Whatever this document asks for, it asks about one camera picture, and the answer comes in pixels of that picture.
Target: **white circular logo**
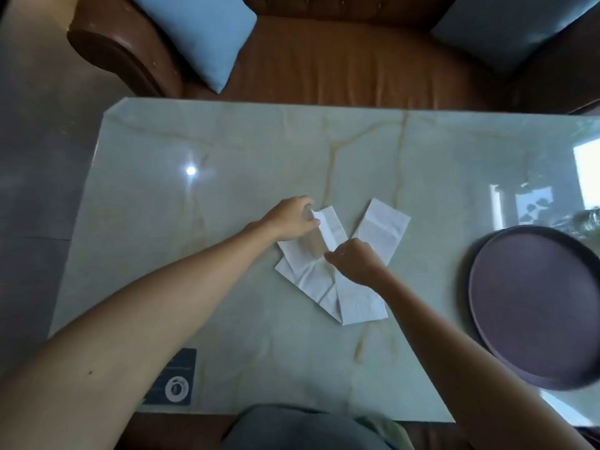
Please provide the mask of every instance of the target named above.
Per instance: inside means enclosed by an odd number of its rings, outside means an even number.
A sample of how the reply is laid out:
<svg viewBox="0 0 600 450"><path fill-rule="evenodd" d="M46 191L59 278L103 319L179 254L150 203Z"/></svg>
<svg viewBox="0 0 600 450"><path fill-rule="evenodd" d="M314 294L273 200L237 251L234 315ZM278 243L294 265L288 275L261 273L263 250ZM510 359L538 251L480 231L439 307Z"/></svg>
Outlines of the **white circular logo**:
<svg viewBox="0 0 600 450"><path fill-rule="evenodd" d="M181 376L171 377L164 387L164 394L172 403L183 401L189 392L190 385L186 379Z"/></svg>

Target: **gray floor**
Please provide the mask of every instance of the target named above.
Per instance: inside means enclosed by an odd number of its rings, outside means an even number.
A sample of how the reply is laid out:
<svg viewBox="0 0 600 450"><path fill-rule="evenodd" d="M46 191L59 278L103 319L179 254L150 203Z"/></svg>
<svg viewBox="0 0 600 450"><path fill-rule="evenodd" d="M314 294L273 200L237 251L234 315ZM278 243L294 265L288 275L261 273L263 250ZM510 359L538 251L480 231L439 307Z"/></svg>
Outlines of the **gray floor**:
<svg viewBox="0 0 600 450"><path fill-rule="evenodd" d="M46 338L102 113L131 95L71 49L75 2L0 24L0 373Z"/></svg>

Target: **person's right arm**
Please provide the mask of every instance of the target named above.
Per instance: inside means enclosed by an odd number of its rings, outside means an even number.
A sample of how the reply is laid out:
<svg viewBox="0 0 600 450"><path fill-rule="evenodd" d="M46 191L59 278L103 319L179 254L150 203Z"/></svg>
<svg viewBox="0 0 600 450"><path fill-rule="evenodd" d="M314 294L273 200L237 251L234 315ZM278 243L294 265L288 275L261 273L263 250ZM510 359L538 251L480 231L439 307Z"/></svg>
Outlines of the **person's right arm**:
<svg viewBox="0 0 600 450"><path fill-rule="evenodd" d="M592 447L537 392L454 328L352 239L325 258L387 302L454 420L476 449L589 450Z"/></svg>

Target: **folded napkin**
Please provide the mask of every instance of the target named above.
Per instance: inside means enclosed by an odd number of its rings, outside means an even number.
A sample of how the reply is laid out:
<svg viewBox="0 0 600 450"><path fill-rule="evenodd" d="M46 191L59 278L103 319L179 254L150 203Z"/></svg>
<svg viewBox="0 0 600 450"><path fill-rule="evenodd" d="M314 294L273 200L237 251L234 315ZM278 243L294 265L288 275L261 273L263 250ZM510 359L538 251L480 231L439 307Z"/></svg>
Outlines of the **folded napkin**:
<svg viewBox="0 0 600 450"><path fill-rule="evenodd" d="M284 257L275 270L342 325L386 318L385 302L379 295L350 281L323 258L326 251L334 251L348 240L333 207L312 214L321 221L319 230L298 240L279 242ZM388 264L409 220L374 198L354 236L369 243Z"/></svg>

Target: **hand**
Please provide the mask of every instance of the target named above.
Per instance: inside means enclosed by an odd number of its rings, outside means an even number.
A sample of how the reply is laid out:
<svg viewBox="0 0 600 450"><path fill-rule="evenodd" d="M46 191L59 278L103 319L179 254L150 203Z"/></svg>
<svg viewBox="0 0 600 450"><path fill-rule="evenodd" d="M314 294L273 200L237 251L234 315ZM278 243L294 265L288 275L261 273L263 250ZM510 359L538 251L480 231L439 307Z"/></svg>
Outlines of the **hand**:
<svg viewBox="0 0 600 450"><path fill-rule="evenodd" d="M334 252L326 252L325 259L349 280L368 287L373 285L380 272L387 270L371 245L358 238L342 243Z"/></svg>
<svg viewBox="0 0 600 450"><path fill-rule="evenodd" d="M276 241L294 240L316 229L321 221L318 219L304 219L303 211L306 205L314 204L309 196L290 197L275 205L260 220L260 224L267 226L273 232Z"/></svg>

